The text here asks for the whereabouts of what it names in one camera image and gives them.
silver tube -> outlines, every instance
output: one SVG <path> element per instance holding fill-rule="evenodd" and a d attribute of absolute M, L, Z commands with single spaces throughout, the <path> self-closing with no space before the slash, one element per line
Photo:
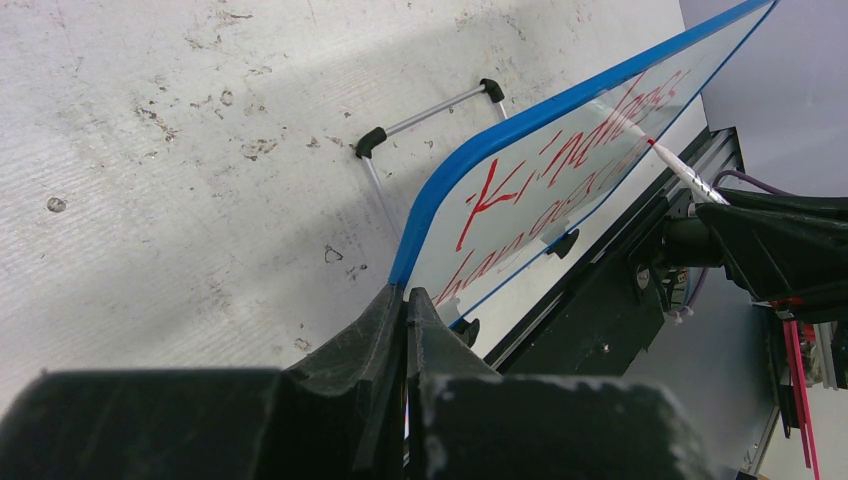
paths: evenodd
<path fill-rule="evenodd" d="M 461 94 L 451 98 L 450 100 L 445 100 L 444 102 L 436 105 L 435 107 L 419 113 L 418 115 L 409 117 L 406 120 L 404 120 L 404 121 L 402 121 L 402 122 L 400 122 L 396 125 L 392 125 L 391 127 L 386 129 L 386 136 L 391 137 L 392 135 L 394 135 L 394 134 L 396 134 L 396 133 L 398 133 L 402 130 L 406 130 L 407 128 L 415 125 L 416 123 L 419 123 L 423 120 L 426 120 L 426 119 L 432 117 L 433 115 L 435 115 L 435 114 L 437 114 L 437 113 L 439 113 L 443 110 L 447 110 L 448 108 L 456 105 L 457 103 L 459 103 L 463 100 L 466 100 L 468 98 L 473 97 L 474 95 L 477 95 L 478 93 L 484 91 L 485 89 L 486 89 L 485 86 L 480 85 L 477 88 L 475 88 L 474 90 L 469 90 L 465 93 L 461 93 Z"/>
<path fill-rule="evenodd" d="M 509 118 L 509 115 L 507 115 L 506 113 L 506 108 L 504 108 L 503 106 L 503 100 L 498 102 L 498 107 L 500 107 L 501 120 L 506 120 L 507 118 Z"/>
<path fill-rule="evenodd" d="M 395 218 L 394 212 L 391 210 L 389 205 L 389 199 L 386 196 L 386 191 L 383 190 L 383 183 L 380 182 L 380 177 L 377 176 L 377 171 L 374 170 L 374 164 L 371 163 L 371 159 L 363 156 L 363 160 L 365 160 L 365 166 L 368 167 L 368 173 L 371 175 L 371 181 L 374 182 L 374 188 L 377 189 L 377 196 L 380 197 L 380 203 L 383 204 L 383 210 L 386 211 L 386 216 L 389 217 L 389 223 L 392 225 L 392 231 L 395 232 L 395 237 L 397 238 L 398 243 L 400 243 L 400 224 Z"/>

blue frame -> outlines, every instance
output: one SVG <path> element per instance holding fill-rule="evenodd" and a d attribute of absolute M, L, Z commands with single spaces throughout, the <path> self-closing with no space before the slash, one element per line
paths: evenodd
<path fill-rule="evenodd" d="M 779 2 L 780 0 L 745 1 L 690 30 L 672 37 L 605 72 L 595 75 L 583 83 L 580 83 L 504 122 L 493 126 L 492 128 L 489 128 L 488 130 L 475 135 L 473 138 L 465 142 L 444 162 L 442 162 L 439 168 L 436 169 L 433 175 L 431 175 L 424 184 L 424 187 L 415 199 L 415 203 L 412 205 L 412 210 L 409 213 L 409 221 L 407 221 L 406 228 L 403 232 L 400 247 L 398 248 L 397 255 L 395 256 L 394 264 L 392 265 L 391 273 L 389 274 L 389 283 L 406 286 L 409 281 L 409 277 L 412 274 L 415 262 L 418 259 L 418 255 L 421 252 L 424 239 L 426 238 L 427 232 L 432 224 L 433 217 L 436 215 L 439 206 L 442 204 L 445 196 L 453 189 L 454 186 L 456 186 L 462 177 L 464 177 L 465 174 L 467 174 L 480 162 L 488 158 L 493 153 L 517 142 L 530 133 L 533 133 L 563 115 L 566 115 L 576 108 L 579 108 L 587 102 L 595 99 L 604 91 L 621 85 L 657 63 L 660 63 L 672 55 L 675 55 L 703 40 L 754 10 L 769 3 L 773 3 L 771 8 L 765 13 L 765 15 L 763 15 L 763 18 L 754 25 L 745 38 L 739 42 L 739 45 L 730 52 L 716 71 L 713 72 L 703 85 L 701 85 L 692 98 L 686 102 L 686 107 L 688 107 L 695 97 L 698 96 L 701 90 L 703 90 L 704 86 L 712 80 L 716 73 L 718 73 L 725 63 L 727 63 L 727 61 L 736 53 L 739 47 L 741 47 L 742 44 L 748 40 L 750 35 L 760 26 L 763 20 L 771 14 L 772 10 L 774 10 L 774 7 L 777 6 Z M 684 107 L 680 110 L 680 112 L 678 112 L 674 119 L 669 123 L 669 126 L 666 127 L 659 136 L 668 130 L 668 128 L 677 120 L 685 109 L 686 108 Z M 633 162 L 633 165 L 630 167 L 630 170 L 628 170 L 627 175 L 630 174 L 633 168 L 636 167 L 644 156 L 645 155 L 643 154 L 638 161 Z M 606 196 L 598 202 L 598 205 L 592 209 L 592 211 L 587 213 L 580 220 L 574 222 L 568 232 L 564 233 L 563 236 L 577 228 L 583 220 L 591 216 L 598 207 L 606 202 L 607 198 L 609 198 L 609 196 L 618 189 L 619 185 L 621 185 L 621 182 L 627 177 L 627 175 L 624 175 L 622 180 L 620 180 L 612 189 L 610 189 L 609 192 L 606 193 Z M 534 256 L 533 259 L 524 264 L 520 269 L 518 269 L 518 271 L 504 280 L 504 282 L 498 285 L 497 288 L 483 297 L 465 313 L 470 312 L 480 305 L 480 303 L 485 301 L 489 296 L 498 291 L 503 285 L 509 282 L 512 277 L 517 275 L 527 265 L 536 260 L 541 253 L 544 253 L 544 250 Z"/>

marker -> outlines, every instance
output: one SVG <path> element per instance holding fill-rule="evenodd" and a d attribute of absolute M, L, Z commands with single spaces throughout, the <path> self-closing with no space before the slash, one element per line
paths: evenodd
<path fill-rule="evenodd" d="M 677 177 L 680 178 L 680 180 L 682 180 L 690 190 L 692 190 L 692 193 L 708 203 L 730 205 L 730 202 L 721 196 L 721 194 L 711 187 L 710 184 L 701 180 L 701 177 L 695 173 L 695 170 L 692 170 L 692 168 L 689 167 L 689 165 L 686 165 L 683 160 L 677 158 L 677 155 L 675 155 L 674 152 L 650 138 L 648 139 L 648 145 L 657 152 L 660 160 L 665 162 L 665 164 L 668 165 L 668 168 L 670 168 L 671 171 L 674 172 L 674 174 L 677 175 Z"/>

black plastic joint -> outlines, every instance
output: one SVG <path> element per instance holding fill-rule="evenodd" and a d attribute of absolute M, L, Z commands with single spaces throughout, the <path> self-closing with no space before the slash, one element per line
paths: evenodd
<path fill-rule="evenodd" d="M 492 99 L 492 103 L 498 103 L 503 101 L 503 90 L 501 90 L 501 86 L 498 85 L 498 82 L 488 78 L 484 78 L 483 80 L 480 80 L 480 85 L 486 87 L 485 89 L 483 89 L 483 92 L 489 94 L 489 98 Z"/>
<path fill-rule="evenodd" d="M 371 158 L 371 150 L 377 145 L 386 141 L 389 138 L 383 127 L 377 127 L 374 130 L 363 135 L 356 144 L 356 158 L 367 157 Z"/>

white table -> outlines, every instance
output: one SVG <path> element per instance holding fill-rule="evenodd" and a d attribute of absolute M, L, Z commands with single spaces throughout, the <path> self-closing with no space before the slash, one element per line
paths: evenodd
<path fill-rule="evenodd" d="M 677 0 L 5 2 L 0 411 L 45 368 L 291 365 L 394 257 L 349 144 L 482 77 L 516 113 L 682 29 Z M 381 146 L 399 216 L 496 120 L 479 96 Z M 705 125 L 696 102 L 664 143 Z M 660 171 L 646 158 L 573 253 L 481 307 L 475 351 Z"/>

